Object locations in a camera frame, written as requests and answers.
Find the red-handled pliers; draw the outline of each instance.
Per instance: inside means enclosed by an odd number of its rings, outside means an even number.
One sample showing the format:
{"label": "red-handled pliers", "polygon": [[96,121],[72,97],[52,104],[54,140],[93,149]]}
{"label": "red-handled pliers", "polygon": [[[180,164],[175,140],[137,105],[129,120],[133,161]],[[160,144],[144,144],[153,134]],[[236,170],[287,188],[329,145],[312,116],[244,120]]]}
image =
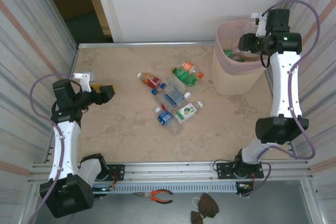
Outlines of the red-handled pliers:
{"label": "red-handled pliers", "polygon": [[170,194],[170,195],[173,194],[171,191],[165,190],[165,189],[151,191],[150,193],[146,193],[146,192],[141,191],[139,193],[133,193],[133,194],[138,195],[140,197],[151,198],[151,200],[154,200],[154,201],[156,201],[157,203],[160,203],[160,204],[169,204],[169,203],[173,202],[171,199],[170,200],[162,200],[162,199],[158,199],[154,196],[155,194],[159,194],[159,193]]}

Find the gray floor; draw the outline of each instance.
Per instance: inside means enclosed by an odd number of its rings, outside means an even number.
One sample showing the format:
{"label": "gray floor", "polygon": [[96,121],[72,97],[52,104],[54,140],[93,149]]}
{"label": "gray floor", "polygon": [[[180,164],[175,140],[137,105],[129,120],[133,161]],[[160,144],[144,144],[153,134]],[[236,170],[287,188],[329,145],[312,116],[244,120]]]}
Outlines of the gray floor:
{"label": "gray floor", "polygon": [[[92,209],[75,215],[74,223],[108,224],[176,224],[191,223],[191,211],[197,211],[192,198],[201,194],[167,195],[174,200],[169,205],[151,202],[134,195],[108,195],[98,200]],[[249,199],[232,193],[209,193],[218,203],[219,214],[206,218],[205,224],[310,224],[299,182],[267,182]],[[69,217],[55,219],[44,207],[36,223],[67,223]]]}
{"label": "gray floor", "polygon": [[106,43],[96,12],[80,15],[65,21],[76,43]]}

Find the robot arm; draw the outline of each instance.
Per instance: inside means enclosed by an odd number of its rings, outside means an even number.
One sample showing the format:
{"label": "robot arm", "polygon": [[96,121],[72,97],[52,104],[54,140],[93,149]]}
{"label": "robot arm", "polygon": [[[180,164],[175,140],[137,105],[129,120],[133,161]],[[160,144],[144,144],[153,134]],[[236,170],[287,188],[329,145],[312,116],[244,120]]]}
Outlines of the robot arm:
{"label": "robot arm", "polygon": [[240,150],[230,164],[217,164],[218,178],[250,178],[255,174],[263,178],[260,165],[262,156],[271,148],[294,140],[301,134],[292,118],[288,92],[293,98],[293,108],[304,129],[308,128],[308,119],[302,118],[298,96],[298,69],[292,73],[292,88],[288,90],[288,75],[291,67],[300,60],[302,51],[301,35],[289,32],[289,10],[274,9],[266,16],[259,16],[256,34],[244,34],[239,40],[241,51],[268,56],[273,70],[273,105],[270,117],[258,119],[256,137],[244,149]]}
{"label": "robot arm", "polygon": [[89,73],[75,73],[74,78],[79,79],[80,91],[75,93],[71,80],[63,79],[53,83],[52,87],[57,101],[55,102],[51,119],[57,123],[64,137],[64,156],[61,157],[61,141],[56,128],[55,154],[49,181],[40,186],[40,194],[44,197],[61,172],[52,193],[46,200],[46,205],[54,217],[59,218],[73,214],[93,206],[92,186],[96,178],[107,175],[107,166],[101,154],[94,154],[82,159],[80,168],[77,167],[77,142],[80,132],[80,122],[83,110],[95,104],[107,103],[114,96],[112,86],[100,86],[96,91],[91,89]]}

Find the trash bin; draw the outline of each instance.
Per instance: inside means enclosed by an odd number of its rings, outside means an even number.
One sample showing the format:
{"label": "trash bin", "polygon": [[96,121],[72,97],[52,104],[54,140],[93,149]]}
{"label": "trash bin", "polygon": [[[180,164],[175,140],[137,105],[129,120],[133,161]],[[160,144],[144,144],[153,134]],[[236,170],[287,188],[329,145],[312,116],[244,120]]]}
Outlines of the trash bin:
{"label": "trash bin", "polygon": [[260,60],[237,62],[228,58],[223,52],[223,50],[232,49],[233,44],[238,45],[247,22],[247,20],[226,22],[217,29],[211,77],[215,90],[219,94],[246,93],[265,71]]}

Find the marble-pattern tabletop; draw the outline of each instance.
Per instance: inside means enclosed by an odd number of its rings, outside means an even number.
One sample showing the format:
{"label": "marble-pattern tabletop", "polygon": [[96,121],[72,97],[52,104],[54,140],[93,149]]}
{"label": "marble-pattern tabletop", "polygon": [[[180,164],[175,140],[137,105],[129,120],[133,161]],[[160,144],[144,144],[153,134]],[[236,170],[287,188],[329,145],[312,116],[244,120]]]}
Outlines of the marble-pattern tabletop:
{"label": "marble-pattern tabletop", "polygon": [[[213,47],[80,49],[75,72],[93,70],[95,83],[112,84],[116,93],[110,102],[92,105],[83,115],[78,160],[93,153],[101,153],[107,162],[233,159],[255,136],[256,120],[269,115],[272,98],[264,74],[245,94],[217,94],[210,74],[213,51]],[[190,88],[190,101],[200,100],[204,107],[174,136],[158,122],[151,88],[137,74],[148,72],[166,80],[181,57],[204,72]],[[287,157],[272,151],[266,158]]]}

